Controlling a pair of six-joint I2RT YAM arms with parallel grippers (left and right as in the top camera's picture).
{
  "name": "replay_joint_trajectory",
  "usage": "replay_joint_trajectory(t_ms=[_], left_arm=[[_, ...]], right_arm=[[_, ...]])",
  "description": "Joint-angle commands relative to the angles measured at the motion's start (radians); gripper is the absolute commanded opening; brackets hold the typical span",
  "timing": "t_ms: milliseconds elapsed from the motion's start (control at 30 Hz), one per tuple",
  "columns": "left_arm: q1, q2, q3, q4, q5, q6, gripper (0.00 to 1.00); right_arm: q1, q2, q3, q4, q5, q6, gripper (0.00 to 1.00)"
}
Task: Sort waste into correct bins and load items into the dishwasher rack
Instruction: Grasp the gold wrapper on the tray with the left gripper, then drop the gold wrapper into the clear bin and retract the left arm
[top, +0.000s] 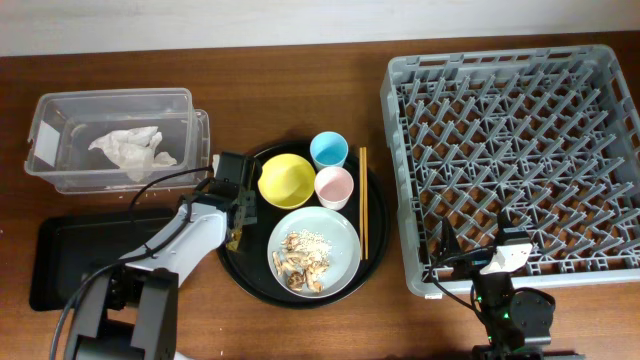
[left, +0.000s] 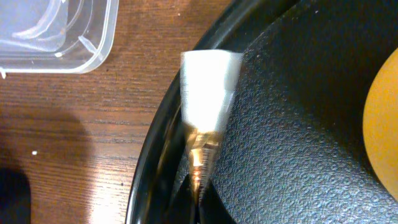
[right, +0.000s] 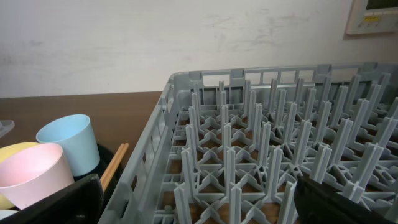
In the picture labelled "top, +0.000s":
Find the yellow bowl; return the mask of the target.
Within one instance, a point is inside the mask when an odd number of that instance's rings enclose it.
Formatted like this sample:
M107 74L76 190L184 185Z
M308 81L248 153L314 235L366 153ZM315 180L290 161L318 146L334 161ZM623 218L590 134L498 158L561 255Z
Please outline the yellow bowl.
M285 210L304 205L314 193L316 172L303 157L291 153L277 155L262 166L258 190L269 204Z

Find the pink cup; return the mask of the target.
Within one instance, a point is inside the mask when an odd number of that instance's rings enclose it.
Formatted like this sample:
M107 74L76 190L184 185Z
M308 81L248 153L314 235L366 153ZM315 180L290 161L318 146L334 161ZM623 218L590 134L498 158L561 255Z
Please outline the pink cup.
M317 173L314 190L323 207L338 211L351 197L354 191L354 180L344 168L330 166Z

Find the light blue cup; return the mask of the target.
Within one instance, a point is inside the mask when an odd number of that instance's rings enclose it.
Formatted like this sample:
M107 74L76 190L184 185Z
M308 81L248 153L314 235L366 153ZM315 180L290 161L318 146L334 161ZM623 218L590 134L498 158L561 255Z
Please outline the light blue cup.
M336 132L321 132L310 143L310 155L318 171L326 167L342 167L348 153L346 139Z

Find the white tissue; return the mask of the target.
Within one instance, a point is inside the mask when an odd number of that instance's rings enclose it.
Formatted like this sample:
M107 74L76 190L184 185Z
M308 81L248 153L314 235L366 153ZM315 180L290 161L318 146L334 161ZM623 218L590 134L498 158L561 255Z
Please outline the white tissue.
M88 149L100 149L113 164L124 169L132 181L140 182L155 168L177 164L168 152L156 152L162 139L157 126L115 130L94 140Z

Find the wooden chopstick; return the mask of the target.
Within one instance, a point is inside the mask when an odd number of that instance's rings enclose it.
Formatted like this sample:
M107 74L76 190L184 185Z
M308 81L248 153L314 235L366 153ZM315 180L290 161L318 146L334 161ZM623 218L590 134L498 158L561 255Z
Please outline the wooden chopstick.
M364 259L364 195L363 195L363 159L362 147L358 149L359 157L359 241L360 241L360 260Z
M367 148L361 148L361 160L362 160L362 218L363 218L363 241L364 241L364 258L369 259L369 231L368 231L368 175L367 175Z

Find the gold foil wrapper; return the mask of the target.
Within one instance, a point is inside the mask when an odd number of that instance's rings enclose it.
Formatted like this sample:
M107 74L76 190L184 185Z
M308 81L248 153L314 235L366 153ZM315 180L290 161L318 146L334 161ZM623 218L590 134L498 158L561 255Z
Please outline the gold foil wrapper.
M225 247L229 251L237 252L242 239L242 228L228 229L226 233Z

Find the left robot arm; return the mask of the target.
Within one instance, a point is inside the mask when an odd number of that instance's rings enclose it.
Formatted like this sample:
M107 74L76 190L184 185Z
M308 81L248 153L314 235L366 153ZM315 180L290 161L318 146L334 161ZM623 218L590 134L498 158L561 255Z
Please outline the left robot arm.
M176 359L178 291L221 246L238 247L257 221L260 162L222 153L208 177L179 200L175 216L139 248L87 276L60 316L72 321L67 359Z

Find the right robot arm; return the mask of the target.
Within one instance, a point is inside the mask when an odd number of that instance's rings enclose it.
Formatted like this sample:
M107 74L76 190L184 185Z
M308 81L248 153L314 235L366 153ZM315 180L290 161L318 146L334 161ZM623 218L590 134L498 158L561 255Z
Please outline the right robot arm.
M470 301L465 302L449 290L442 292L471 309L485 327L488 343L476 345L473 359L582 359L575 352L546 353L551 343L556 302L541 290L515 288L511 274L522 268L533 244L527 231L514 225L507 214L498 214L498 233L484 247L464 252L448 219L441 221L440 250L435 265L450 265L455 276L472 281Z

